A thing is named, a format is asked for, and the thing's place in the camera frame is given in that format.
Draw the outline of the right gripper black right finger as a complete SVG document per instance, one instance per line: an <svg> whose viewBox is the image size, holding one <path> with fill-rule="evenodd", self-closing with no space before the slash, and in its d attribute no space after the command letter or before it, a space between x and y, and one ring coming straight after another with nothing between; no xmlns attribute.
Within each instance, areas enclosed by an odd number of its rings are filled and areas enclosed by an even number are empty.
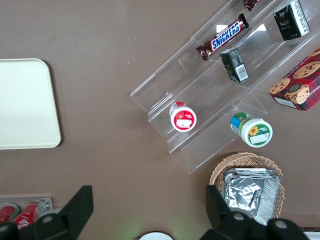
<svg viewBox="0 0 320 240"><path fill-rule="evenodd" d="M307 240L301 228L284 218L258 223L241 211L231 211L215 185L207 185L205 207L211 229L203 240Z"/></svg>

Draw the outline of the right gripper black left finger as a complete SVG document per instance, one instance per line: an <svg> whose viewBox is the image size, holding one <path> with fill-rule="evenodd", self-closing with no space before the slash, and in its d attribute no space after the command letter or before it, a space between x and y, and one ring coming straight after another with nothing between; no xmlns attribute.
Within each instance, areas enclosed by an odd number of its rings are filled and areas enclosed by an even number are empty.
<svg viewBox="0 0 320 240"><path fill-rule="evenodd" d="M93 188L82 186L59 211L40 217L31 225L18 229L13 222L0 225L2 240L76 240L94 211Z"/></svg>

